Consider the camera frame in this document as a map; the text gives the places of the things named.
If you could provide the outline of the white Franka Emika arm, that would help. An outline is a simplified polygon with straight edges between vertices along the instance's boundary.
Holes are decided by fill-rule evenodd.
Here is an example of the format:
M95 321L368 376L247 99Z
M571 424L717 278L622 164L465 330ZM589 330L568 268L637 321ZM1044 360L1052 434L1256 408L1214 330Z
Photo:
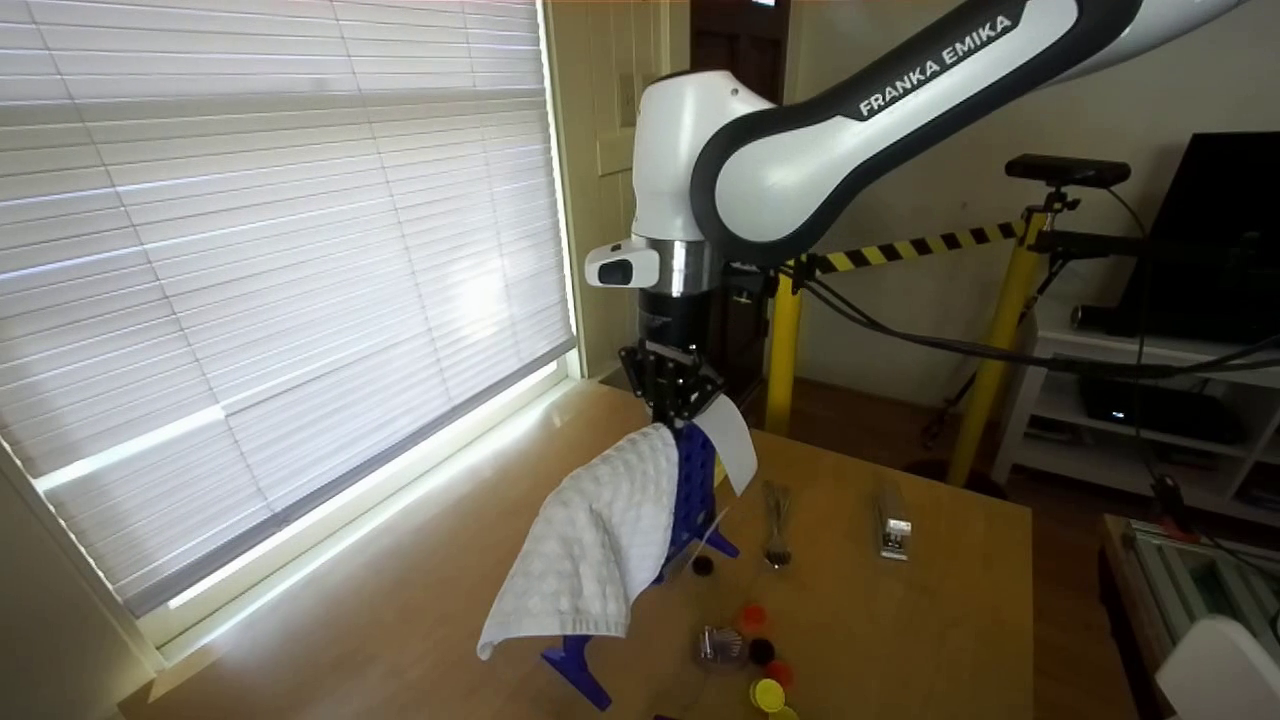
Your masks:
M721 397L705 299L726 278L795 261L868 183L1025 91L1123 65L1235 5L958 0L800 103L772 103L721 70L647 83L632 234L583 261L591 290L639 291L626 384L661 424L689 424Z

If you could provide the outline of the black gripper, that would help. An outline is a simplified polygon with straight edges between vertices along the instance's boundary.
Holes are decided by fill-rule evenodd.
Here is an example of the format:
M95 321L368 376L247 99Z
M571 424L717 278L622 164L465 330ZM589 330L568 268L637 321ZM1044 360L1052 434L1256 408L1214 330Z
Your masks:
M639 298L639 340L621 352L626 390L661 424L689 424L721 391L722 376L709 360L705 298Z

